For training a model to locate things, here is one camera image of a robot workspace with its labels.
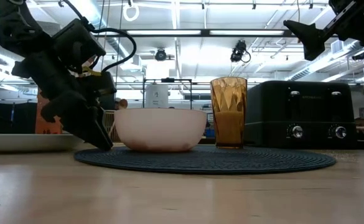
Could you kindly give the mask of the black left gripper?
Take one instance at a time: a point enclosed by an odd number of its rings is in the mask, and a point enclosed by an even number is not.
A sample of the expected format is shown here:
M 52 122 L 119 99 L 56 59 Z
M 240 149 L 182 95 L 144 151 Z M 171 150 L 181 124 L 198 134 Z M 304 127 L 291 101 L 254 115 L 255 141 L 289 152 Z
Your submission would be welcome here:
M 41 116 L 50 123 L 59 117 L 63 130 L 109 151 L 112 140 L 103 125 L 103 109 L 97 98 L 116 93 L 109 72 L 87 77 L 75 77 L 53 52 L 36 52 L 16 62 L 12 74 L 31 78 L 49 102 Z

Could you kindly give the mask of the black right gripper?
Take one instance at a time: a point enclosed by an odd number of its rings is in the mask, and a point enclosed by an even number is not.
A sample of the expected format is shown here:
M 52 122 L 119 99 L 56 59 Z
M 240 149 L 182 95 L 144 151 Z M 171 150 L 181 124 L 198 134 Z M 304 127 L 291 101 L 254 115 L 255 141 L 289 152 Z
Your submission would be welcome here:
M 323 30 L 317 29 L 315 24 L 307 25 L 296 21 L 285 20 L 286 26 L 303 44 L 304 58 L 309 61 L 315 60 L 324 50 L 324 42 L 332 36 L 331 32 L 336 33 L 342 41 L 346 39 L 355 39 L 360 41 L 360 45 L 364 46 L 364 8 L 346 9 L 352 3 L 363 3 L 364 0 L 329 0 L 329 6 L 337 15 L 334 20 L 338 20 L 340 13 L 347 13 L 351 18 L 345 17 L 340 19 L 336 25 L 331 25 L 331 31 L 327 31 L 328 27 Z

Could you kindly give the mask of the orange pumpkin cereal box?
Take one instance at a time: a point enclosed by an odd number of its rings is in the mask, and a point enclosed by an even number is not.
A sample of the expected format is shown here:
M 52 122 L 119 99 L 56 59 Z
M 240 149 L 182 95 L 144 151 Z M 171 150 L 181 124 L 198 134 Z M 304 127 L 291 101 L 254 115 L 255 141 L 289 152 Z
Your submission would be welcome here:
M 62 125 L 60 123 L 59 117 L 55 116 L 55 122 L 50 123 L 41 116 L 40 112 L 42 108 L 49 102 L 41 95 L 41 89 L 38 88 L 37 94 L 37 116 L 35 122 L 35 133 L 36 134 L 62 134 Z

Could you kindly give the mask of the white plate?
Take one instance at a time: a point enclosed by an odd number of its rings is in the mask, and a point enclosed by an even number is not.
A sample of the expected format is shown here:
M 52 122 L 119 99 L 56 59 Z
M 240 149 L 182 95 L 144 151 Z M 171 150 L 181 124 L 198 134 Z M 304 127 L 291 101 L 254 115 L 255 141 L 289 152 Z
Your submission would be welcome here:
M 0 152 L 71 150 L 82 143 L 71 134 L 0 134 Z

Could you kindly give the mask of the pale pink bowl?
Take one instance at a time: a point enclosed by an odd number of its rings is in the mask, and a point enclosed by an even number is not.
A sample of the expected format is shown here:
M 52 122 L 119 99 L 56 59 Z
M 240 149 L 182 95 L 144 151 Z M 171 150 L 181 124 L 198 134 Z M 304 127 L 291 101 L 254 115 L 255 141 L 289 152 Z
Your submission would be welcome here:
M 185 152 L 200 142 L 207 114 L 177 108 L 132 108 L 115 111 L 114 123 L 121 142 L 131 150 Z

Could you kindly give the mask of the amber faceted glass tumbler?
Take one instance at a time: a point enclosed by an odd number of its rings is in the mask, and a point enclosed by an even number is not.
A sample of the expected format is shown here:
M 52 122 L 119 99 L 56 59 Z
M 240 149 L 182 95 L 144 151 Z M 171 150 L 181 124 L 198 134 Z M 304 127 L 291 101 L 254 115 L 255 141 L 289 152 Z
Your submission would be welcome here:
M 243 147 L 246 116 L 247 80 L 223 77 L 210 82 L 216 146 Z

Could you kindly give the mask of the white ceiling vent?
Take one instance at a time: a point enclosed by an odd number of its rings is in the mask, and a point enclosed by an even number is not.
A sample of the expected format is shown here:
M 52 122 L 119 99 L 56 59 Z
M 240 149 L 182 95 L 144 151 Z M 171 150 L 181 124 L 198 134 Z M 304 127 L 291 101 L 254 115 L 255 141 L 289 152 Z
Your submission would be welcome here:
M 336 40 L 331 43 L 330 48 L 333 54 L 339 54 L 344 50 L 344 41 Z

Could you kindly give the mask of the black four-slot toaster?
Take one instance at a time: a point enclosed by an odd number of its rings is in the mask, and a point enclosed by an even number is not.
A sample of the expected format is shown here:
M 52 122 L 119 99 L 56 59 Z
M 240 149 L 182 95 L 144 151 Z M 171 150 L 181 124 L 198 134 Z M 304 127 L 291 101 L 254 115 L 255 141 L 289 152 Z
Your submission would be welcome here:
M 272 80 L 247 92 L 244 143 L 287 149 L 346 149 L 357 143 L 346 83 Z

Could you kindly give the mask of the round dark blue placemat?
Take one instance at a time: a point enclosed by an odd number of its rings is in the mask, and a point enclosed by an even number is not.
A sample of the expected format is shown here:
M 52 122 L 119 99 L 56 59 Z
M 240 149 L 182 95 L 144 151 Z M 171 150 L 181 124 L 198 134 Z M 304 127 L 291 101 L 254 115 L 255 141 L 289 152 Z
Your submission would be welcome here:
M 74 153 L 85 164 L 112 169 L 169 174 L 272 174 L 330 167 L 337 160 L 325 154 L 290 149 L 245 147 L 218 149 L 196 146 L 189 152 L 137 152 L 127 147 L 111 151 L 85 149 Z

